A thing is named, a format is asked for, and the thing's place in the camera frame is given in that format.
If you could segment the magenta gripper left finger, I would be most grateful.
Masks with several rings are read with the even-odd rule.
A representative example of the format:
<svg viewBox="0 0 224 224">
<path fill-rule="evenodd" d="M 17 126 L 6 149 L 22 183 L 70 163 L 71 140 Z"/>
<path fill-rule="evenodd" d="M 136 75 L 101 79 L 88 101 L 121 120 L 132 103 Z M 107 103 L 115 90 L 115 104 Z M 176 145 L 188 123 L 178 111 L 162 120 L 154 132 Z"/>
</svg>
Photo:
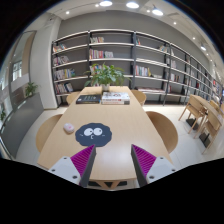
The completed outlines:
<svg viewBox="0 0 224 224">
<path fill-rule="evenodd" d="M 49 172 L 76 185 L 86 187 L 95 156 L 96 147 L 91 145 L 71 157 L 63 156 L 49 169 Z"/>
</svg>

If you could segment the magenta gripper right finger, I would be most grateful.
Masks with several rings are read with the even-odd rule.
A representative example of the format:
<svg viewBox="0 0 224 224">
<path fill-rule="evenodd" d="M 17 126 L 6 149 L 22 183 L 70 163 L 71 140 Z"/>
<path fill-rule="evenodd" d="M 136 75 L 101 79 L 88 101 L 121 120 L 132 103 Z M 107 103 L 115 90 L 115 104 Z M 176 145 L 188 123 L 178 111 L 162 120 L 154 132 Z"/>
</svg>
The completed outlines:
<svg viewBox="0 0 224 224">
<path fill-rule="evenodd" d="M 148 151 L 131 145 L 131 156 L 140 187 L 157 181 L 176 171 L 176 168 L 165 157 L 156 157 Z"/>
</svg>

